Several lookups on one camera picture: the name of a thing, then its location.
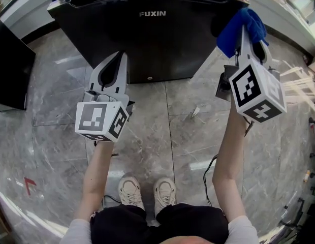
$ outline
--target forearm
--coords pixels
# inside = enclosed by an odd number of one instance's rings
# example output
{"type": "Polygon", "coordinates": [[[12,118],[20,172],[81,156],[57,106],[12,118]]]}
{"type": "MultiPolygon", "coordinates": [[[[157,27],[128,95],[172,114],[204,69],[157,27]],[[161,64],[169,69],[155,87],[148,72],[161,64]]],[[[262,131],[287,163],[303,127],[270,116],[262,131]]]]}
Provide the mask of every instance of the forearm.
{"type": "Polygon", "coordinates": [[[236,179],[243,164],[244,134],[247,122],[231,104],[227,128],[218,152],[213,182],[223,179],[236,179]]]}
{"type": "Polygon", "coordinates": [[[83,196],[97,194],[103,198],[114,143],[98,142],[83,180],[83,196]]]}

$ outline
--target black baseboard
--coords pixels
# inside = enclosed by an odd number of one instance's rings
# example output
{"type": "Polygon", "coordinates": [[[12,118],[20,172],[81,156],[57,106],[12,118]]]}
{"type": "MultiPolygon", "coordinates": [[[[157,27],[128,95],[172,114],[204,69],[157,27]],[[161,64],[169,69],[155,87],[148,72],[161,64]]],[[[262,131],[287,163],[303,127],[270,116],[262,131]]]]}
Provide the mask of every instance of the black baseboard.
{"type": "Polygon", "coordinates": [[[22,42],[24,42],[25,44],[28,44],[52,31],[55,31],[57,29],[59,29],[59,25],[56,21],[50,22],[38,29],[36,29],[35,31],[33,31],[32,33],[28,34],[27,36],[24,36],[21,40],[22,42]]]}
{"type": "Polygon", "coordinates": [[[275,36],[276,38],[282,40],[283,42],[286,42],[287,44],[291,45],[295,49],[301,51],[307,57],[307,59],[313,59],[313,56],[309,52],[307,52],[305,49],[303,49],[299,44],[294,42],[292,39],[290,39],[286,35],[280,33],[279,31],[275,30],[274,28],[272,28],[268,25],[265,25],[265,27],[266,27],[268,34],[275,36]]]}

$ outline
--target black pants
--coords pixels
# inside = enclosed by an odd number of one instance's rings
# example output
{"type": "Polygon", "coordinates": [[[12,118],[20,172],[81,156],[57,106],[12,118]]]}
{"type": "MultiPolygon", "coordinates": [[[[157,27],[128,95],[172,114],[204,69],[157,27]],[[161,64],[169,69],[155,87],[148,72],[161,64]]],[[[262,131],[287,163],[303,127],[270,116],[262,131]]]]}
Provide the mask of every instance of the black pants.
{"type": "Polygon", "coordinates": [[[157,215],[159,227],[149,227],[146,212],[136,206],[106,208],[91,219],[92,244],[158,244],[176,236],[198,236],[212,243],[228,238],[228,221],[221,209],[177,204],[157,215]]]}

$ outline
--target white marker cube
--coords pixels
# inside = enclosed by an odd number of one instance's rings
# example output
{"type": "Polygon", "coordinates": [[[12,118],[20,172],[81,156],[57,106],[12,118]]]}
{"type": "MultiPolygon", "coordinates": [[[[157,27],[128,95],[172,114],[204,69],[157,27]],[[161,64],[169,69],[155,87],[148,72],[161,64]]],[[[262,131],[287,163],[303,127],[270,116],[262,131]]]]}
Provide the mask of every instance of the white marker cube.
{"type": "Polygon", "coordinates": [[[117,142],[128,117],[120,101],[79,102],[75,132],[95,141],[117,142]]]}
{"type": "Polygon", "coordinates": [[[229,81],[239,114],[262,123],[286,113],[282,84],[254,59],[240,66],[229,81]]]}

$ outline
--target white wall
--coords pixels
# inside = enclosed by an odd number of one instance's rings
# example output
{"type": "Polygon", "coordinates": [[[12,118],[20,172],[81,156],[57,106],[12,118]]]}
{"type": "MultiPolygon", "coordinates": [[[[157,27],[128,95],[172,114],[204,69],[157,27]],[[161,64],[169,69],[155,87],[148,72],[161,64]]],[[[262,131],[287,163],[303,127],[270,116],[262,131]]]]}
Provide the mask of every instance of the white wall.
{"type": "Polygon", "coordinates": [[[295,41],[315,56],[315,37],[309,26],[278,0],[249,0],[252,8],[264,24],[295,41]]]}
{"type": "Polygon", "coordinates": [[[18,0],[1,16],[1,21],[21,39],[54,20],[47,12],[50,2],[18,0]]]}

